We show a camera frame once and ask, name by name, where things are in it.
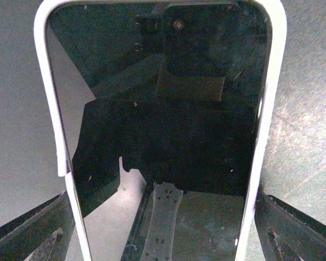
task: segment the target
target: white frame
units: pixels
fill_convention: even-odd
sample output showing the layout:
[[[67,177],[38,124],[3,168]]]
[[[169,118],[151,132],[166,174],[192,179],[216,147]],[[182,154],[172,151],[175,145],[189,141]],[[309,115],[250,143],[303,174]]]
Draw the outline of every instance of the white frame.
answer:
[[[49,15],[57,7],[69,3],[144,3],[144,2],[184,2],[186,0],[44,0],[39,9],[37,10],[34,21],[34,39],[37,57],[40,64],[43,83],[45,86],[45,92],[47,96],[49,111],[52,118],[55,144],[57,147],[57,159],[58,159],[58,176],[65,177],[66,189],[70,198],[71,208],[76,223],[76,229],[78,238],[81,245],[83,258],[86,261],[91,261],[91,252],[87,239],[87,234],[84,226],[84,221],[80,211],[80,205],[78,202],[77,192],[73,179],[73,171],[71,168],[70,155],[67,149],[67,143],[65,138],[65,132],[61,120],[61,112],[57,99],[57,93],[54,86],[54,80],[52,75],[52,68],[49,62],[48,49],[47,49],[47,37],[46,27]],[[236,251],[236,261],[243,261],[245,258],[246,244],[252,218],[255,213],[255,202],[260,183],[260,174],[262,168],[263,157],[267,144],[269,127],[272,118],[272,112],[274,107],[275,93],[277,91],[278,79],[280,74],[281,62],[284,55],[284,48],[286,42],[286,15],[283,5],[280,0],[253,0],[253,2],[261,5],[267,12],[270,23],[272,25],[272,41],[270,47],[269,60],[267,64],[267,77],[264,86],[264,95],[261,98],[261,104],[259,108],[259,128],[258,136],[256,138],[254,157],[252,162],[252,168],[250,172],[250,179],[248,184],[248,191],[245,203],[245,209],[243,213],[243,219],[241,224],[240,235],[238,239],[238,247]]]

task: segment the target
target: perforated metal strip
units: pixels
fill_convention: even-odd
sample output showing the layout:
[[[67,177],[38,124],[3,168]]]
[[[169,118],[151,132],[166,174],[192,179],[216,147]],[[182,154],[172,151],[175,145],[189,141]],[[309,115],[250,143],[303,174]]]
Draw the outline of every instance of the perforated metal strip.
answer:
[[[156,185],[153,210],[140,261],[172,260],[175,221],[183,191],[174,184]]]

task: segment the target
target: gray floor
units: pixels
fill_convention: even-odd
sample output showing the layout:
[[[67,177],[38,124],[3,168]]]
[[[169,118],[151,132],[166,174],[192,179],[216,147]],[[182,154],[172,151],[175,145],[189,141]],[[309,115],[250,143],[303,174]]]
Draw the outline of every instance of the gray floor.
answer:
[[[326,1],[283,2],[287,45],[262,180],[266,193],[326,224]],[[51,118],[33,44],[38,5],[0,1],[0,226],[65,189],[57,177]],[[76,141],[80,104],[92,95],[72,63],[62,59],[62,50],[55,51],[63,62],[59,82],[68,104],[65,120],[75,128],[68,136]],[[68,260],[80,260],[75,239]],[[100,249],[103,242],[92,244]],[[254,226],[246,260],[264,260]]]

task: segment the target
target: gray wall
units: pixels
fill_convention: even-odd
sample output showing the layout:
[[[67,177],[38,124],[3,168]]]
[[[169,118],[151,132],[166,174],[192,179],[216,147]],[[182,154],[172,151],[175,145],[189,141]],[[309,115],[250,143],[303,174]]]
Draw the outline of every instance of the gray wall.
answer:
[[[40,1],[0,1],[0,226],[65,190],[33,37]],[[93,95],[51,30],[49,45],[70,150]]]

